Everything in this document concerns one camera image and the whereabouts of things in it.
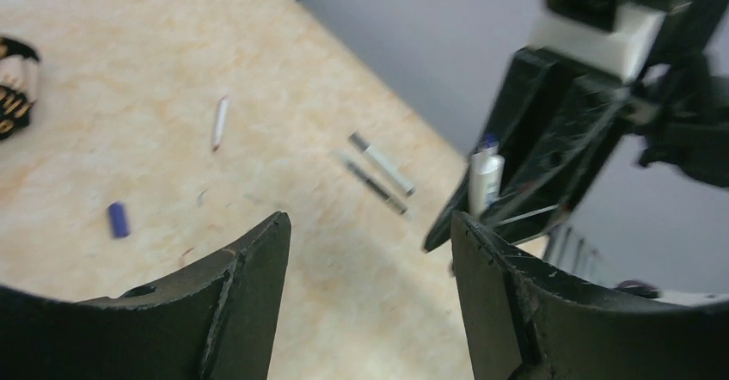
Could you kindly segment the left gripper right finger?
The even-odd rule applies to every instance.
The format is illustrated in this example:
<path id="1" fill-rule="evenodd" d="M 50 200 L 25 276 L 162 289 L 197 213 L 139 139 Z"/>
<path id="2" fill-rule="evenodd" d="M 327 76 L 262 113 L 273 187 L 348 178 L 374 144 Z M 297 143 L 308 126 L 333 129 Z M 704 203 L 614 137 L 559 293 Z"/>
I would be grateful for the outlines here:
<path id="1" fill-rule="evenodd" d="M 477 379 L 725 379 L 728 304 L 594 285 L 458 212 L 454 273 Z"/>

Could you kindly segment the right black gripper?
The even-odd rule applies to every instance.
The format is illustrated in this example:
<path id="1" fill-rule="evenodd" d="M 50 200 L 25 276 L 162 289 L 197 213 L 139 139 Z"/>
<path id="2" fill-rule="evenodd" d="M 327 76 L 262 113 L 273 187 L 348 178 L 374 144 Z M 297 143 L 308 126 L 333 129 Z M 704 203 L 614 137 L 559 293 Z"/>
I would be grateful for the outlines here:
<path id="1" fill-rule="evenodd" d="M 546 48 L 516 51 L 482 131 L 498 139 L 505 166 L 478 221 L 511 244 L 564 221 L 626 132 L 632 87 Z"/>

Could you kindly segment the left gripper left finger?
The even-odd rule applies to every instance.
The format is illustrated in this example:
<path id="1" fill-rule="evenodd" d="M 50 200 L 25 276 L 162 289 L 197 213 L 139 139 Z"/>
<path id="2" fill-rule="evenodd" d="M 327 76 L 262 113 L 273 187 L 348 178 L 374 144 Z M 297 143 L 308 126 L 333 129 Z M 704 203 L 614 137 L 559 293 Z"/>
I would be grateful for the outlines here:
<path id="1" fill-rule="evenodd" d="M 291 244 L 278 211 L 231 244 L 121 297 L 1 290 L 4 379 L 264 379 Z"/>

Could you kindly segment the purple small cap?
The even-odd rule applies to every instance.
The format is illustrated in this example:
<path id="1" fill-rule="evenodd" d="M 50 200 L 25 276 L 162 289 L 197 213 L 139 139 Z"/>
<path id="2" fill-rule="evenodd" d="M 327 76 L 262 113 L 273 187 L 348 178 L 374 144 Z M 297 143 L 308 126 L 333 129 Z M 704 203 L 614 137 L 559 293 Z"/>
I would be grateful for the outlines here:
<path id="1" fill-rule="evenodd" d="M 107 218 L 114 238 L 126 238 L 131 234 L 125 206 L 117 201 L 107 208 Z"/>

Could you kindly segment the black thin pen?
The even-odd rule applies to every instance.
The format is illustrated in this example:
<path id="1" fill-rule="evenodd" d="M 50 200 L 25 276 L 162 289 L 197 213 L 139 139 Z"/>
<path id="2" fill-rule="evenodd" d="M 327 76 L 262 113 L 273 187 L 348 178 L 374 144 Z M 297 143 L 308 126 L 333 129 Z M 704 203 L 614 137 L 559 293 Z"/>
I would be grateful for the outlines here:
<path id="1" fill-rule="evenodd" d="M 356 164 L 350 157 L 336 150 L 332 152 L 332 155 L 393 211 L 397 212 L 401 216 L 407 213 L 407 207 L 403 202 L 396 198 L 396 196 L 388 191 L 383 185 L 377 182 L 371 175 L 367 174 L 364 169 Z"/>

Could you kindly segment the white pen with clip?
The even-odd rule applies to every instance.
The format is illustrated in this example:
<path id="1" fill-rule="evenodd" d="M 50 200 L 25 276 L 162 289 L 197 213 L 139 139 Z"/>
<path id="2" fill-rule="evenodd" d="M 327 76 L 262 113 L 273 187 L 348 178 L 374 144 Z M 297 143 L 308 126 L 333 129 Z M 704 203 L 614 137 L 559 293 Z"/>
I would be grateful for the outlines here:
<path id="1" fill-rule="evenodd" d="M 499 198 L 505 158 L 499 154 L 499 141 L 487 133 L 469 159 L 469 213 L 480 218 Z"/>

